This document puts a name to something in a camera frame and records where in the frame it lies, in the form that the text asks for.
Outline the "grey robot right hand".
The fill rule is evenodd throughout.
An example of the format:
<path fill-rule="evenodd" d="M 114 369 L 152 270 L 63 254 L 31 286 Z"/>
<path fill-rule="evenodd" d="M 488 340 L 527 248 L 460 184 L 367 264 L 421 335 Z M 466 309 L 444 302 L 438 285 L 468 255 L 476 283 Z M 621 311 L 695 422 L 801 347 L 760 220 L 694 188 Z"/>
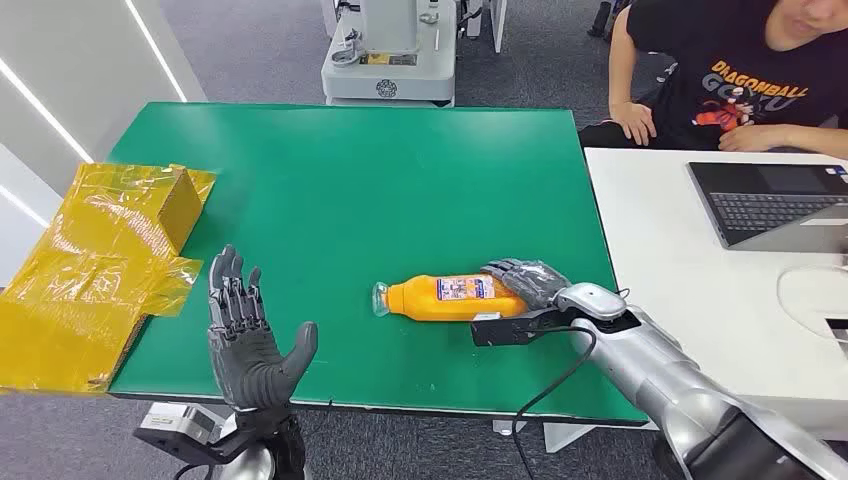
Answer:
<path fill-rule="evenodd" d="M 540 260 L 504 258 L 484 264 L 480 271 L 499 280 L 520 297 L 529 310 L 552 307 L 556 295 L 573 283 Z"/>

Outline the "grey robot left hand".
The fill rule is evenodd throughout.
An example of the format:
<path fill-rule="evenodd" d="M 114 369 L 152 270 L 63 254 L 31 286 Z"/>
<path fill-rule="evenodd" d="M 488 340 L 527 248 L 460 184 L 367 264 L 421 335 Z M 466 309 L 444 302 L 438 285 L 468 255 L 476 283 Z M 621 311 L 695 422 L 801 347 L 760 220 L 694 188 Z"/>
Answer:
<path fill-rule="evenodd" d="M 318 325 L 302 323 L 283 355 L 266 315 L 261 269 L 243 276 L 243 257 L 228 244 L 208 273 L 208 350 L 216 384 L 237 411 L 289 403 L 318 350 Z"/>

